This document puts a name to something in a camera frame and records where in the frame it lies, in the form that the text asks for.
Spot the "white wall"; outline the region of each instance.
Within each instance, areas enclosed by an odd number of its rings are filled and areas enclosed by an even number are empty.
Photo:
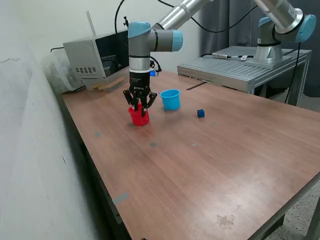
[[[0,239],[98,239],[84,159],[10,1],[0,0]]]
[[[41,61],[51,48],[92,34],[86,10],[90,11],[97,34],[114,32],[114,17],[120,0],[13,0],[29,36],[36,57]],[[167,0],[172,5],[182,0]],[[118,15],[118,29],[125,29],[123,16],[130,22],[159,21],[169,7],[157,0],[126,0]],[[154,53],[164,70],[176,72],[177,65],[199,55],[200,28],[192,21],[180,29],[184,45],[179,52]]]

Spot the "gray curtain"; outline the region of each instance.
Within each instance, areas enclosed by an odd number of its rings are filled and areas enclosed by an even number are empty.
[[[320,97],[320,67],[317,59],[320,58],[320,3],[317,0],[301,1],[289,0],[295,7],[303,10],[304,14],[314,14],[319,23],[311,38],[301,44],[302,49],[312,50],[312,58],[308,70],[304,94],[309,97]],[[201,10],[200,23],[207,29],[218,31],[228,28],[244,16],[255,4],[251,0],[215,0]],[[257,7],[237,26],[222,33],[201,31],[201,54],[212,53],[229,46],[257,46],[258,22],[264,17]],[[283,42],[282,48],[295,49],[297,43]],[[291,74],[282,76],[283,82],[290,82]]]

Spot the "blue cup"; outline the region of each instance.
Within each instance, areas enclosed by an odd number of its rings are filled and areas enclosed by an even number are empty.
[[[165,111],[173,111],[180,108],[180,91],[177,89],[165,90],[160,94]]]

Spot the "black cable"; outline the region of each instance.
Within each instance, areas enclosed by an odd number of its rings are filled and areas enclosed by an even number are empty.
[[[202,58],[202,57],[204,57],[204,56],[209,56],[209,55],[212,56],[212,53],[205,53],[205,54],[202,54],[200,57]]]
[[[162,69],[161,69],[161,66],[159,64],[159,62],[153,57],[153,56],[150,56],[150,58],[155,61],[155,63],[158,65],[158,70],[156,70],[157,73],[160,73],[162,72]]]
[[[295,78],[295,75],[296,75],[296,70],[297,70],[298,61],[299,61],[299,54],[300,54],[300,46],[301,46],[301,42],[299,42],[299,44],[298,44],[298,54],[296,56],[296,61],[295,61],[295,66],[294,66],[294,70],[293,70],[293,75],[292,75],[290,87],[289,87],[288,93],[286,94],[286,98],[285,98],[285,101],[284,101],[285,104],[287,103],[287,100],[288,100],[288,97],[289,97],[289,93],[290,93],[290,90],[291,90],[291,87],[292,87],[292,83],[294,82],[294,78]]]
[[[160,3],[162,3],[162,4],[164,4],[164,5],[166,5],[166,6],[168,6],[168,7],[171,7],[171,8],[174,7],[173,5],[171,5],[171,4],[169,4],[169,3],[166,3],[166,2],[164,2],[164,1],[162,1],[162,0],[157,0],[157,1],[160,2]],[[240,20],[238,20],[235,24],[233,24],[233,25],[230,26],[229,28],[226,28],[226,29],[224,29],[224,30],[219,30],[219,31],[209,30],[209,29],[205,28],[204,26],[202,26],[199,22],[197,22],[197,20],[195,20],[193,17],[191,17],[191,19],[192,19],[200,28],[202,28],[203,30],[205,30],[205,31],[207,31],[207,32],[209,32],[209,33],[218,34],[218,33],[223,33],[223,32],[225,32],[225,31],[228,31],[228,30],[232,29],[234,26],[236,26],[238,23],[240,23],[243,19],[245,19],[245,17],[248,16],[249,13],[251,13],[251,11],[252,11],[253,9],[255,9],[256,7],[258,7],[258,6],[254,6],[253,8],[251,8],[250,11],[248,11],[242,18],[240,18]]]
[[[116,35],[118,35],[118,30],[117,30],[117,18],[118,18],[118,14],[119,14],[120,8],[121,8],[122,4],[124,3],[124,1],[125,1],[125,0],[121,0],[118,8],[116,9],[115,16],[114,16],[114,32],[115,32]],[[127,45],[127,44],[125,44],[120,38],[119,38],[119,40],[121,41],[121,43],[122,43],[123,45],[125,45],[125,46],[128,48],[128,45]]]
[[[65,48],[64,46],[51,48],[50,53],[51,53],[53,50],[56,50],[56,49],[64,49],[64,48]]]

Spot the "tape mark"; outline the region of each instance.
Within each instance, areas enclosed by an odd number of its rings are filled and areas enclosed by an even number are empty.
[[[119,197],[112,200],[114,205],[121,203],[123,200],[126,200],[129,197],[129,194],[125,192],[124,194],[120,195]]]

